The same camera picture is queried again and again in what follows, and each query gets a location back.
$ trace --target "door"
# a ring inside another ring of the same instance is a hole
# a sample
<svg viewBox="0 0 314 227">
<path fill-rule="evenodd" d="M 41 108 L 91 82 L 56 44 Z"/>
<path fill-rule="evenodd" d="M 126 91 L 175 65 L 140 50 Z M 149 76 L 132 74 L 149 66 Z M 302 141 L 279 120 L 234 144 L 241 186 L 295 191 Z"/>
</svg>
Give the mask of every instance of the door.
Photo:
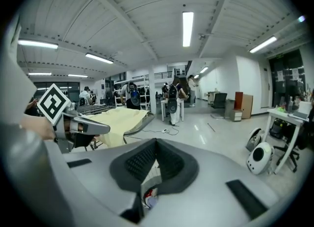
<svg viewBox="0 0 314 227">
<path fill-rule="evenodd" d="M 262 82 L 261 108 L 269 107 L 269 79 L 267 68 L 260 66 Z"/>
</svg>

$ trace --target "bottle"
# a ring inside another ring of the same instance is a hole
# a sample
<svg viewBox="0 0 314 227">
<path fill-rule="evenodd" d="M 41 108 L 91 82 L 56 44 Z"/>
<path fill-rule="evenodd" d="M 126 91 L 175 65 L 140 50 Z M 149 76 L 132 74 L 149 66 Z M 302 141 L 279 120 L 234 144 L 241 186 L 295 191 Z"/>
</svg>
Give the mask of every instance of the bottle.
<svg viewBox="0 0 314 227">
<path fill-rule="evenodd" d="M 290 101 L 288 104 L 288 113 L 292 113 L 292 106 L 293 106 L 293 101 L 292 101 L 292 96 L 290 96 Z"/>
</svg>

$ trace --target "white ceiling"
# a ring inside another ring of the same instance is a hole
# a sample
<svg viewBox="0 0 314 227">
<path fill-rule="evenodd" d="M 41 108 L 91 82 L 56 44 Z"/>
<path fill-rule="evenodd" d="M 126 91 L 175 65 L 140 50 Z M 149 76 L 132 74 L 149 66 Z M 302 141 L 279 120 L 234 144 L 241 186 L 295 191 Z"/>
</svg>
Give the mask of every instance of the white ceiling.
<svg viewBox="0 0 314 227">
<path fill-rule="evenodd" d="M 189 48 L 182 47 L 183 11 L 194 12 Z M 270 56 L 309 40 L 299 15 L 288 0 L 26 0 L 20 38 L 59 49 L 18 46 L 18 62 L 26 73 L 97 80 L 151 64 L 195 58 L 201 64 L 231 46 L 249 50 L 276 35 L 278 41 L 259 52 Z M 87 52 L 114 64 L 86 58 Z"/>
</svg>

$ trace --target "white table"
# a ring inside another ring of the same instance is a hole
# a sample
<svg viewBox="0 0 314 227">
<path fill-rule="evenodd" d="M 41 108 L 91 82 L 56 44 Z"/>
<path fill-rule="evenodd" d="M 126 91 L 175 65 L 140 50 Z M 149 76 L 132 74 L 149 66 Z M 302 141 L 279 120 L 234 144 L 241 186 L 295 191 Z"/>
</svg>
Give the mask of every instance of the white table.
<svg viewBox="0 0 314 227">
<path fill-rule="evenodd" d="M 166 115 L 166 103 L 168 103 L 168 99 L 161 101 L 161 118 L 164 121 L 164 116 Z M 180 99 L 180 115 L 181 120 L 184 121 L 184 100 Z"/>
<path fill-rule="evenodd" d="M 267 121 L 267 126 L 266 126 L 266 130 L 265 130 L 265 134 L 264 134 L 264 137 L 262 139 L 262 142 L 265 142 L 266 141 L 266 137 L 269 133 L 269 129 L 270 129 L 270 125 L 271 125 L 271 122 L 272 122 L 272 118 L 273 119 L 276 119 L 276 118 L 279 118 L 279 119 L 282 119 L 288 123 L 291 123 L 293 125 L 295 125 L 295 130 L 294 130 L 294 134 L 293 134 L 293 137 L 292 137 L 292 140 L 291 142 L 289 143 L 289 146 L 288 146 L 288 150 L 286 151 L 283 159 L 281 160 L 280 164 L 278 165 L 278 167 L 276 168 L 275 170 L 275 174 L 277 174 L 279 172 L 279 170 L 281 169 L 281 167 L 283 166 L 283 164 L 285 163 L 285 161 L 288 159 L 293 147 L 294 147 L 294 143 L 295 143 L 295 140 L 299 134 L 299 130 L 300 130 L 300 127 L 301 125 L 303 124 L 303 121 L 302 120 L 299 120 L 299 119 L 296 119 L 296 118 L 293 118 L 293 117 L 290 117 L 288 116 L 288 113 L 284 113 L 284 112 L 280 112 L 277 110 L 277 108 L 272 108 L 272 109 L 269 109 L 268 110 L 269 112 L 269 115 L 268 115 L 268 121 Z"/>
</svg>

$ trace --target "floor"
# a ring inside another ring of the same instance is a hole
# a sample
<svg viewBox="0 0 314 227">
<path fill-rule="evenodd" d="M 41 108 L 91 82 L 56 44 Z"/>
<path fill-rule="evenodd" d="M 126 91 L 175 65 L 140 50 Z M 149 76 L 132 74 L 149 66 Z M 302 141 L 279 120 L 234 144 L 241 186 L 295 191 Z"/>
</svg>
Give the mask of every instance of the floor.
<svg viewBox="0 0 314 227">
<path fill-rule="evenodd" d="M 253 116 L 251 119 L 242 120 L 241 122 L 231 122 L 225 119 L 214 119 L 210 116 L 212 109 L 206 101 L 197 100 L 196 106 L 184 109 L 184 122 L 180 121 L 176 127 L 169 125 L 169 119 L 165 118 L 163 122 L 161 115 L 157 111 L 156 118 L 143 131 L 125 137 L 128 143 L 147 138 L 164 138 L 184 144 L 189 144 L 197 148 L 213 151 L 229 157 L 239 165 L 246 167 L 246 160 L 249 151 L 245 148 L 251 130 L 256 127 L 266 127 L 267 115 Z M 161 133 L 162 130 L 168 129 L 169 134 Z M 284 142 L 267 137 L 267 142 L 284 146 Z M 314 153 L 310 149 L 299 151 L 300 159 L 297 161 L 298 170 L 296 173 L 291 171 L 292 162 L 286 162 L 280 172 L 275 174 L 264 173 L 259 175 L 260 179 L 267 183 L 280 197 L 296 189 L 298 181 L 303 178 L 304 172 L 311 165 L 314 159 Z M 274 160 L 271 169 L 276 168 L 276 162 L 282 155 L 282 152 L 275 150 Z"/>
</svg>

